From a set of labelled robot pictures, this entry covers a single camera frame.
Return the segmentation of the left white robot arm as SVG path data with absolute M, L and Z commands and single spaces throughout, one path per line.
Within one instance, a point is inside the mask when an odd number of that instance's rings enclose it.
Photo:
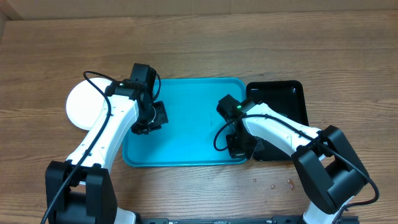
M 119 208 L 110 172 L 123 138 L 131 128 L 139 134 L 158 129 L 165 119 L 153 87 L 83 81 L 67 98 L 67 114 L 75 126 L 88 119 L 88 133 L 63 162 L 52 161 L 45 173 L 47 210 L 42 223 L 135 223 L 134 212 Z

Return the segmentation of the teal plastic tray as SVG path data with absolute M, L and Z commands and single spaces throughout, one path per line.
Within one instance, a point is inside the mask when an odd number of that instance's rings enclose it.
M 165 105 L 168 123 L 149 134 L 129 131 L 123 141 L 125 163 L 133 167 L 215 166 L 241 164 L 228 151 L 216 151 L 226 145 L 226 135 L 218 130 L 225 124 L 216 107 L 220 99 L 231 95 L 246 98 L 246 86 L 238 78 L 181 78 L 155 82 L 154 92 Z

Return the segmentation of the white round plate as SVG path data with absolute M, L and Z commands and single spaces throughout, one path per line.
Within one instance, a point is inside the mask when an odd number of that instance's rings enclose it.
M 77 84 L 66 101 L 68 119 L 78 128 L 89 131 L 103 110 L 104 97 L 88 81 Z

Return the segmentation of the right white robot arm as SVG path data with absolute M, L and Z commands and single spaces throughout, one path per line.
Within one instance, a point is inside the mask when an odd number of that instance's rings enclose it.
M 289 157 L 310 199 L 298 223 L 342 223 L 342 214 L 366 184 L 369 173 L 344 133 L 335 126 L 324 130 L 297 123 L 265 103 L 242 102 L 228 95 L 217 112 L 233 126 L 225 150 L 231 158 L 250 159 L 256 151 L 274 148 Z

